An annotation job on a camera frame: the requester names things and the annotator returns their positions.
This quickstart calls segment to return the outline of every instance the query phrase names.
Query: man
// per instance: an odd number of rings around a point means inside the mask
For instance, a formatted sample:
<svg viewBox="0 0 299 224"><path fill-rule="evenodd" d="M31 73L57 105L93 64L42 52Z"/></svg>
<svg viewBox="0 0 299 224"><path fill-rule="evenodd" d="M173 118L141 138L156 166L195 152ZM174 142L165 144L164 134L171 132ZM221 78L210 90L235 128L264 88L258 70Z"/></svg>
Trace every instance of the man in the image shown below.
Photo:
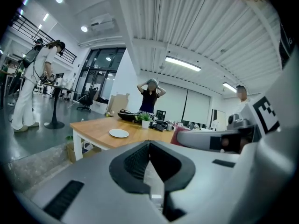
<svg viewBox="0 0 299 224"><path fill-rule="evenodd" d="M242 109L250 101L250 99L247 97L247 91L246 91L245 87L242 85L237 86L237 96L241 102L240 102L240 104L238 104L235 114L241 113Z"/></svg>

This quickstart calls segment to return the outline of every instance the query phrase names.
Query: black rubber pad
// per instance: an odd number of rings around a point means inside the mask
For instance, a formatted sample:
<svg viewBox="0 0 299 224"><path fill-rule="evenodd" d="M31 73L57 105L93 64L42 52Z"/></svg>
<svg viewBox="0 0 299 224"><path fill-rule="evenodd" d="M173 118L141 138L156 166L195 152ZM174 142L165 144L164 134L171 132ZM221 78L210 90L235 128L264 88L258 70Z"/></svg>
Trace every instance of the black rubber pad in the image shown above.
<svg viewBox="0 0 299 224"><path fill-rule="evenodd" d="M212 163L219 164L221 166L233 168L235 166L235 162L228 162L224 160L215 159Z"/></svg>

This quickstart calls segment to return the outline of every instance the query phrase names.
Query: backpack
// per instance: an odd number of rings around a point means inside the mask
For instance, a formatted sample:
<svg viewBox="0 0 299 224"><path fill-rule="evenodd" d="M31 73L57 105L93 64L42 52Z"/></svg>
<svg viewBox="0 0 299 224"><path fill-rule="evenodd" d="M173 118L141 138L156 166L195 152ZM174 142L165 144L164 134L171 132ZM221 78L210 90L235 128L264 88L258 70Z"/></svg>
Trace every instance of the backpack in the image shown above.
<svg viewBox="0 0 299 224"><path fill-rule="evenodd" d="M36 61L36 57L42 48L42 44L37 44L29 52L27 52L26 56L22 59L25 68L28 68L31 63Z"/></svg>

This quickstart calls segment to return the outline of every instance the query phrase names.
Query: green plant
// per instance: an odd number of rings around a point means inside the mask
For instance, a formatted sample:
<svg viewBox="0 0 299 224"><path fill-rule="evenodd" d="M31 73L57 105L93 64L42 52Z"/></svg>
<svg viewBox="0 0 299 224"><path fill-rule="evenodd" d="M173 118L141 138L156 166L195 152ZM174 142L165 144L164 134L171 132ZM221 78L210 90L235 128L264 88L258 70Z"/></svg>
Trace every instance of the green plant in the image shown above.
<svg viewBox="0 0 299 224"><path fill-rule="evenodd" d="M153 121L149 114L142 114L142 115L140 115L139 120Z"/></svg>

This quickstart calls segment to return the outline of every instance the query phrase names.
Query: woman in white outfit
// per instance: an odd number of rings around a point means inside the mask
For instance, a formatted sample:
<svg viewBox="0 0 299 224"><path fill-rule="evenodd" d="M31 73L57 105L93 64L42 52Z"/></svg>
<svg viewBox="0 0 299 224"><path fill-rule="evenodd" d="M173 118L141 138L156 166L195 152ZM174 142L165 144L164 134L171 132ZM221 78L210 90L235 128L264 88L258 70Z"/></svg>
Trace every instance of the woman in white outfit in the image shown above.
<svg viewBox="0 0 299 224"><path fill-rule="evenodd" d="M65 44L60 40L50 42L43 47L36 57L36 61L31 63L24 73L25 82L20 92L18 101L14 108L12 127L14 132L24 132L30 127L39 126L35 122L32 113L32 91L35 84L40 80L44 69L46 68L47 77L53 80L51 64L56 53L62 54Z"/></svg>

